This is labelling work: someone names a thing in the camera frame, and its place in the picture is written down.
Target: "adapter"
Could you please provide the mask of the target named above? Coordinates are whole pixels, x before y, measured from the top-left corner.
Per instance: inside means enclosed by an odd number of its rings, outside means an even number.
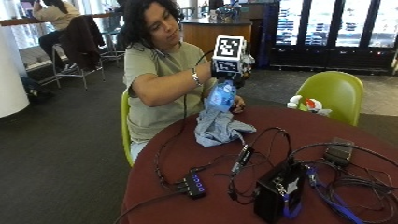
[[[351,147],[354,143],[346,139],[334,137],[331,140],[334,143],[342,143],[346,146],[329,145],[323,154],[326,161],[339,166],[347,166],[350,164]]]
[[[199,176],[194,171],[190,171],[185,175],[178,187],[187,193],[191,199],[198,199],[206,195],[206,190],[199,182]]]
[[[283,215],[293,218],[299,212],[305,175],[302,164],[283,161],[257,180],[254,212],[267,223],[275,223]]]

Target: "dark hair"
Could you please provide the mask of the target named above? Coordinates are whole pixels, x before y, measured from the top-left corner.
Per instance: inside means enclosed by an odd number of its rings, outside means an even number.
[[[46,6],[56,6],[60,8],[61,12],[66,14],[66,7],[64,5],[62,0],[42,0],[42,2],[46,4]]]
[[[124,27],[121,29],[121,40],[125,48],[132,47],[136,43],[141,43],[149,49],[154,48],[143,17],[143,12],[153,2],[157,2],[169,11],[177,21],[181,20],[177,4],[171,0],[126,0],[124,4]]]

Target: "green chair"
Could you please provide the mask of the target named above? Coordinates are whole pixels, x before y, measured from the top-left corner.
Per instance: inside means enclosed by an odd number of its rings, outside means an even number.
[[[337,72],[321,72],[305,81],[295,95],[314,99],[325,109],[331,110],[330,118],[356,126],[360,112],[363,84],[358,77]]]
[[[122,94],[122,100],[121,100],[124,154],[125,154],[129,165],[133,166],[134,162],[133,162],[130,152],[129,152],[129,145],[130,145],[132,141],[130,141],[130,138],[129,138],[129,131],[128,131],[128,126],[126,126],[128,110],[129,110],[128,90],[125,90],[124,94]]]

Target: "olive t-shirt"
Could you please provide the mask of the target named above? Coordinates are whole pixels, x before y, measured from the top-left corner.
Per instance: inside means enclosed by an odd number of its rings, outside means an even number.
[[[185,42],[181,42],[178,50],[166,53],[165,56],[141,44],[126,48],[124,55],[124,84],[129,88],[128,103],[130,106],[126,122],[133,142],[147,141],[161,129],[183,118],[183,96],[167,105],[146,106],[130,89],[136,77],[147,73],[159,77],[173,75],[193,68],[201,56],[201,49]],[[214,84],[215,79],[210,78],[202,86],[187,92],[185,100],[186,116],[202,110],[201,94],[209,91]]]

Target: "black electronic device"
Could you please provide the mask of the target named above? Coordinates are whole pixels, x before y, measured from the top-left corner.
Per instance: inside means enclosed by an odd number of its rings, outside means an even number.
[[[253,153],[254,149],[249,147],[249,145],[245,145],[243,149],[238,153],[235,164],[231,169],[231,175],[235,175],[239,172],[241,168],[246,165]]]
[[[334,137],[331,141],[335,143],[335,145],[327,146],[323,158],[335,165],[347,166],[350,164],[350,146],[352,146],[352,142],[338,137]]]
[[[299,211],[305,175],[301,163],[283,161],[257,180],[254,212],[267,223]]]
[[[191,199],[198,199],[206,195],[206,190],[201,184],[197,172],[190,171],[182,179],[178,188],[181,192],[186,192]]]

